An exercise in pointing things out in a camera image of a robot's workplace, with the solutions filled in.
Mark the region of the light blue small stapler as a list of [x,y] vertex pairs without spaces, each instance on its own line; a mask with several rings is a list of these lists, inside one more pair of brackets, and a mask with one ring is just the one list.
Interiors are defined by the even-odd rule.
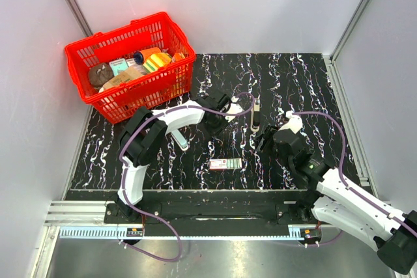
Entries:
[[181,134],[178,130],[174,130],[171,132],[171,135],[182,151],[188,150],[188,142],[183,134]]

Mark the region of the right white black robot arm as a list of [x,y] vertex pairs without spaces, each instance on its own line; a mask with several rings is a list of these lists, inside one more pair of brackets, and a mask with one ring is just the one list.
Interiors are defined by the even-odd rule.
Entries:
[[255,139],[258,151],[286,167],[295,186],[307,191],[290,208],[303,223],[315,219],[354,236],[390,269],[406,275],[416,263],[416,211],[404,213],[378,200],[303,142],[294,126],[269,126]]

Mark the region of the white black large stapler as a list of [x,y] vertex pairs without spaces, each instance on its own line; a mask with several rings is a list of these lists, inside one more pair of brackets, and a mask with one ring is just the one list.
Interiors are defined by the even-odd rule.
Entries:
[[251,111],[250,129],[253,133],[259,131],[260,128],[260,99],[256,98]]

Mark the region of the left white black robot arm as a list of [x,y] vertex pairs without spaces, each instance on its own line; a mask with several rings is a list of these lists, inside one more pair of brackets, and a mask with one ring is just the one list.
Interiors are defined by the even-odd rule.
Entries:
[[162,139],[167,134],[200,124],[205,135],[215,137],[228,126],[230,118],[224,114],[229,113],[231,108],[231,97],[220,91],[168,109],[140,107],[119,136],[119,156],[123,168],[127,170],[115,200],[119,216],[127,223],[134,223],[140,218],[138,202],[143,198],[145,172],[156,158]]

